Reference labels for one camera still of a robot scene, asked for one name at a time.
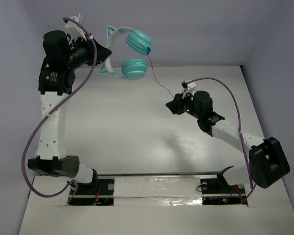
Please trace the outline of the teal cat ear headphones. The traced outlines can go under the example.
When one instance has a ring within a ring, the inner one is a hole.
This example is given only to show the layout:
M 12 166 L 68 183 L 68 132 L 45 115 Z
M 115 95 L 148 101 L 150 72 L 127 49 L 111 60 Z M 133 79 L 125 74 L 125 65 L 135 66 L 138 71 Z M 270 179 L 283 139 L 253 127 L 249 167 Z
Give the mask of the teal cat ear headphones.
M 152 39 L 144 32 L 128 26 L 116 28 L 108 25 L 106 33 L 105 47 L 112 53 L 119 52 L 123 55 L 108 56 L 99 73 L 126 80 L 142 79 L 147 72 L 145 58 L 151 53 Z

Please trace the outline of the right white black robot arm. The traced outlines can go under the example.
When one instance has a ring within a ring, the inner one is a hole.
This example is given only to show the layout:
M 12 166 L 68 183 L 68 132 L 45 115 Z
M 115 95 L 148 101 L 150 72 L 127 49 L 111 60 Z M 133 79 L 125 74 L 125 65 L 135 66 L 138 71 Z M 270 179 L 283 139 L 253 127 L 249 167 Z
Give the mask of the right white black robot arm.
M 226 121 L 213 110 L 213 100 L 208 92 L 176 94 L 166 107 L 174 115 L 191 115 L 197 119 L 202 132 L 242 152 L 249 182 L 268 188 L 290 173 L 290 165 L 278 139 L 257 137 Z

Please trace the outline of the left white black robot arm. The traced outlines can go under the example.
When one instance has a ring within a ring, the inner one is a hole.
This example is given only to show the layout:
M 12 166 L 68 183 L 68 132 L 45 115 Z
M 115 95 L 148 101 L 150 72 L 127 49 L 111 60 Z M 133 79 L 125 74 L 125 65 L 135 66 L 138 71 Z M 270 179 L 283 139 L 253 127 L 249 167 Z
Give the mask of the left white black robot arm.
M 73 39 L 60 30 L 43 36 L 45 58 L 42 62 L 38 91 L 42 120 L 31 134 L 22 155 L 22 174 L 32 192 L 34 189 L 26 168 L 45 176 L 68 177 L 68 186 L 94 193 L 99 188 L 98 174 L 81 164 L 78 156 L 69 156 L 65 149 L 65 119 L 69 99 L 88 81 L 100 56 L 111 54 L 98 44 L 90 33 Z

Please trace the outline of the aluminium rail with foam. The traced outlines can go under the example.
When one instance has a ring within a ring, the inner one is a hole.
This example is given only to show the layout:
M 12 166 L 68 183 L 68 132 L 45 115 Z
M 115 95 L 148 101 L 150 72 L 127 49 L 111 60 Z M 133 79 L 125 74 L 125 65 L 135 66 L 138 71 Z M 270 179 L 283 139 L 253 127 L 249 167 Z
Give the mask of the aluminium rail with foam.
M 224 171 L 102 174 L 98 187 L 71 187 L 72 206 L 246 205 L 244 184 L 230 185 Z

